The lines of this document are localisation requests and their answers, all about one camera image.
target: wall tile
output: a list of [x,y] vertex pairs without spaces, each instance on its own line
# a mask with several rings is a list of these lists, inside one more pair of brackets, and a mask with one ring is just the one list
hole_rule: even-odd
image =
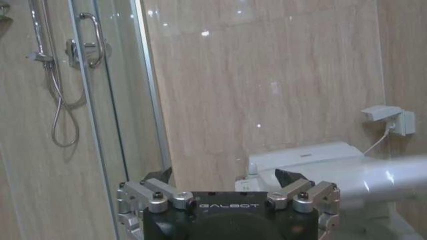
[[146,0],[153,38],[218,30],[238,24],[271,21],[374,0]]
[[[393,157],[421,155],[426,154],[427,143],[427,2],[380,0],[378,18],[388,104],[417,115],[417,133],[392,138],[392,154]],[[427,238],[426,202],[401,202],[398,210]]]
[[179,187],[234,189],[254,153],[377,140],[361,114],[385,103],[376,9],[368,1],[151,42]]
[[18,213],[13,199],[11,185],[2,151],[0,145],[0,235],[3,239],[21,240],[22,233],[18,221]]

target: screw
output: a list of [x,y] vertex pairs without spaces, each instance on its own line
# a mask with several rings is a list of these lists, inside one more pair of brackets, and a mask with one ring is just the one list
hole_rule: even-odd
[[163,193],[162,193],[161,191],[157,191],[157,192],[153,194],[153,199],[155,199],[155,200],[163,199]]
[[307,200],[309,199],[309,193],[306,191],[302,191],[298,194],[298,198],[302,199],[302,200]]

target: white pipe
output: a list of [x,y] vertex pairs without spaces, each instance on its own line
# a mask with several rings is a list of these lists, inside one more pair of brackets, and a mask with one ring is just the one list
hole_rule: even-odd
[[[302,173],[317,183],[337,183],[344,209],[427,195],[427,155],[393,160],[361,157],[279,168]],[[261,172],[259,176],[263,191],[278,187],[274,169]]]

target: beige marble wall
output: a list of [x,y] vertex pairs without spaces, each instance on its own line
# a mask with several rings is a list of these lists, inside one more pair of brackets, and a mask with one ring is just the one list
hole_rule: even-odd
[[[26,59],[37,49],[29,1],[10,3],[9,15],[15,21],[0,37],[0,145],[22,239],[115,239],[89,109],[74,111],[81,125],[79,144],[59,148],[51,140],[55,104],[43,67]],[[66,96],[75,99],[83,85],[81,71],[69,67],[65,54],[66,39],[74,37],[69,4],[50,0],[49,6]],[[67,116],[61,118],[59,132],[61,140],[74,133]],[[109,156],[119,159],[115,148],[107,149]],[[9,225],[0,224],[0,228],[3,234]]]
[[[380,30],[386,100],[417,114],[417,134],[392,138],[393,156],[426,154],[427,144],[427,1],[380,0]],[[426,201],[398,204],[401,213],[427,238]]]
[[250,154],[380,137],[374,0],[146,0],[178,187],[233,190]]
[[22,232],[13,200],[11,185],[7,169],[3,162],[0,146],[0,238],[6,240],[21,240]]

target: shower door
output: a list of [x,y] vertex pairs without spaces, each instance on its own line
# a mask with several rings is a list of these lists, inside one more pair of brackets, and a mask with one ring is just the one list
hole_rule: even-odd
[[69,7],[115,218],[119,183],[170,167],[150,51],[134,1],[69,0]]

